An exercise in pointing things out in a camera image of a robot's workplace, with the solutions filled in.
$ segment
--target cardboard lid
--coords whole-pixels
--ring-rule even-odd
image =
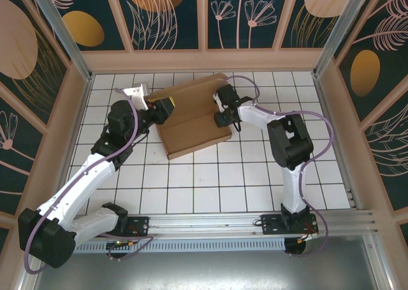
[[[218,73],[161,89],[148,96],[149,99],[170,96],[174,99],[173,113],[166,123],[157,126],[169,159],[231,138],[231,129],[217,127],[214,120],[214,113],[219,110],[212,96],[226,84],[222,81],[224,78],[226,75]]]

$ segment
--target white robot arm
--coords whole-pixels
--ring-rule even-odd
[[[294,223],[310,214],[310,208],[300,196],[299,176],[301,167],[313,152],[313,143],[301,116],[267,113],[257,108],[252,98],[239,98],[234,87],[229,84],[218,89],[213,98],[219,108],[219,112],[214,115],[219,127],[233,124],[240,130],[239,123],[248,122],[264,132],[268,131],[273,157],[283,172],[282,220],[291,229]]]
[[[171,115],[174,102],[171,98],[148,102],[139,96],[132,97],[132,101],[139,107],[138,128],[136,138],[147,134],[152,124],[162,124]],[[266,113],[257,109],[252,99],[240,99],[230,85],[221,87],[215,94],[214,100],[218,104],[219,112],[214,115],[215,123],[219,127],[240,122],[248,122],[261,129],[267,129],[272,146],[272,154],[277,163],[282,166],[284,181],[284,199],[281,205],[282,220],[287,229],[293,223],[309,215],[308,206],[302,201],[299,193],[300,168],[309,160],[313,145],[307,134],[303,120],[299,117],[283,117]],[[38,207],[37,211],[26,208],[18,217],[20,248],[26,249],[27,239],[36,223],[52,208],[41,228],[36,233],[29,253],[44,261],[53,268],[63,265],[71,256],[76,245],[80,245],[102,233],[115,231],[123,234],[128,226],[128,212],[115,204],[107,203],[96,212],[74,220],[80,208],[89,199],[98,186],[112,176],[122,166],[132,153],[129,146],[123,153],[113,159],[103,161],[90,169],[88,166],[100,161],[121,149],[133,133],[135,120],[127,101],[118,101],[111,107],[108,123],[101,138],[91,149],[91,155],[86,162],[66,183],[66,185]],[[286,133],[293,133],[288,138]],[[53,206],[56,199],[74,179],[84,173],[84,176],[71,187],[60,203]]]

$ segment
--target wire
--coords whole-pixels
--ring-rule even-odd
[[[132,229],[132,230],[133,230],[133,233],[134,233],[135,235],[138,235],[138,236],[140,237],[139,232],[138,232],[138,230],[135,228],[134,225],[129,225],[129,227],[128,227],[127,229]]]
[[[108,249],[108,256],[109,256],[109,258],[110,258],[110,260],[112,260],[112,261],[123,261],[123,260],[127,260],[127,259],[129,259],[130,257],[133,257],[133,256],[135,256],[136,254],[138,254],[141,250],[143,250],[145,247],[146,247],[146,245],[148,245],[153,239],[154,239],[154,237],[153,236],[144,236],[144,237],[120,237],[120,236],[113,236],[113,235],[109,235],[109,234],[106,234],[106,233],[103,233],[103,234],[100,234],[100,236],[102,236],[102,237],[107,237],[107,238],[113,238],[113,239],[116,239],[116,240],[123,240],[123,239],[126,239],[126,240],[134,240],[134,241],[136,241],[136,243],[135,244],[138,244],[139,242],[141,242],[142,240],[144,240],[144,239],[149,239],[147,242],[145,242],[144,244],[142,244],[138,249],[136,249],[134,252],[132,252],[132,253],[127,253],[125,256],[123,256],[123,257],[120,257],[120,258],[114,258],[112,255],[111,255],[111,251],[116,247],[116,246],[111,246],[109,249]]]
[[[312,228],[312,227],[309,225],[309,223],[305,222],[305,225],[306,225],[306,227],[307,227],[310,231],[312,231],[312,233],[318,234],[318,232],[317,232],[314,228]]]
[[[84,176],[87,175],[93,168],[95,168],[97,165],[99,165],[100,163],[107,161],[113,157],[115,157],[116,155],[122,153],[123,151],[125,151],[133,142],[133,140],[136,137],[136,133],[138,131],[138,116],[137,116],[137,111],[135,106],[132,103],[131,98],[124,93],[123,90],[118,89],[118,88],[114,88],[115,92],[118,92],[119,94],[123,94],[126,98],[126,100],[128,101],[128,103],[130,104],[130,107],[132,109],[133,115],[135,117],[135,128],[133,129],[133,134],[132,137],[130,137],[129,141],[118,151],[110,154],[109,156],[106,156],[98,161],[96,161],[95,163],[91,164],[90,166],[88,166],[86,169],[84,169],[84,171],[79,174],[79,176],[77,176],[76,178],[74,178],[74,180],[67,186],[67,188],[65,188],[65,190],[58,196],[58,198],[52,203],[52,205],[50,206],[50,208],[44,213],[44,215],[40,218],[40,220],[37,222],[37,224],[35,225],[35,227],[33,228],[33,230],[31,231],[29,238],[27,240],[27,244],[25,245],[25,251],[24,251],[24,268],[27,271],[28,274],[39,274],[40,272],[42,272],[45,268],[48,267],[48,265],[42,266],[40,269],[38,270],[32,270],[30,268],[29,265],[29,251],[31,249],[31,244],[33,243],[34,237],[38,231],[38,229],[40,228],[40,226],[43,224],[43,222],[45,221],[45,219],[51,214],[51,212],[53,210],[56,209],[56,206],[59,204],[59,202],[61,202],[61,200],[63,199],[63,197],[65,197],[65,195],[72,189],[72,187],[79,182],[79,180]]]
[[[318,117],[318,118],[322,119],[326,123],[326,126],[327,126],[327,128],[329,130],[329,136],[330,136],[330,139],[329,139],[329,142],[328,142],[327,146],[320,153],[318,153],[316,156],[313,156],[308,161],[306,161],[300,167],[300,174],[299,174],[299,195],[300,195],[302,201],[307,206],[309,206],[309,208],[311,210],[313,210],[316,213],[316,215],[318,215],[320,217],[320,219],[323,222],[325,232],[324,232],[324,241],[323,241],[322,245],[317,250],[315,250],[314,252],[307,253],[307,254],[299,254],[297,256],[304,257],[304,256],[314,255],[314,254],[318,253],[319,251],[321,251],[326,246],[327,241],[328,241],[328,237],[329,237],[329,228],[328,228],[326,219],[323,217],[323,215],[320,213],[320,211],[317,210],[316,208],[314,208],[305,199],[305,196],[303,195],[303,190],[302,190],[302,180],[303,180],[303,174],[305,173],[305,168],[307,167],[307,165],[310,164],[311,162],[315,161],[317,158],[323,156],[332,147],[333,141],[334,141],[334,129],[333,129],[333,126],[332,126],[332,124],[330,123],[330,121],[327,118],[325,118],[323,115],[320,115],[319,113],[309,112],[309,111],[304,111],[304,110],[298,110],[298,111],[288,112],[288,113],[281,113],[281,112],[272,112],[270,110],[267,110],[266,108],[260,107],[258,105],[257,99],[261,95],[261,92],[259,91],[258,85],[256,85],[256,83],[253,80],[251,80],[250,78],[247,78],[246,76],[243,76],[243,75],[231,75],[231,76],[229,76],[229,77],[227,77],[227,78],[225,78],[223,80],[227,81],[230,78],[243,78],[244,80],[250,81],[250,83],[253,84],[253,86],[255,87],[255,98],[252,100],[252,103],[254,104],[255,108],[257,108],[258,110],[261,110],[262,112],[269,113],[270,115],[276,115],[276,116],[290,116],[290,115],[299,115],[299,114],[312,115],[312,116],[315,116],[315,117]]]
[[[147,133],[145,134],[145,136],[143,136],[143,138],[141,140],[136,141],[134,144],[132,144],[132,148],[135,147],[135,145],[137,145],[138,143],[141,143],[144,139],[146,139],[147,135],[149,135],[150,131],[147,131]]]
[[[255,226],[258,226],[258,227],[262,227],[264,224],[262,223],[262,220],[259,219],[259,220],[256,220],[256,221],[254,222],[254,225],[255,225]]]

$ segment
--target white tile floor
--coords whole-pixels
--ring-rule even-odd
[[[76,139],[69,177],[84,162],[99,138],[110,106],[122,99],[114,87],[128,88],[147,82],[152,91],[211,75],[209,73],[156,73],[97,75]],[[321,113],[309,72],[237,72],[260,86],[260,105],[271,110],[312,110]],[[252,85],[232,79],[240,96],[255,95]],[[328,142],[323,121],[306,116],[305,122],[317,154]],[[350,208],[349,198],[333,150],[307,169],[305,196],[319,209]],[[104,182],[79,214],[96,210],[106,202],[126,208],[130,214],[184,214],[215,212],[264,212],[280,210],[282,172],[275,163],[268,134],[247,124],[231,140],[168,161],[155,127],[134,148],[124,166]]]

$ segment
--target mounting plate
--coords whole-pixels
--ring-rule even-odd
[[[316,216],[309,214],[303,219],[297,221],[292,225],[292,229],[288,230],[282,221],[280,214],[275,215],[262,215],[259,222],[259,226],[262,226],[262,232],[264,235],[302,235],[310,233],[310,230],[306,226],[310,226],[315,232],[319,232],[317,226]]]
[[[113,236],[121,237],[137,237],[133,233],[133,228],[136,229],[140,237],[147,236],[149,233],[149,217],[127,217],[127,225],[123,233],[109,232]]]

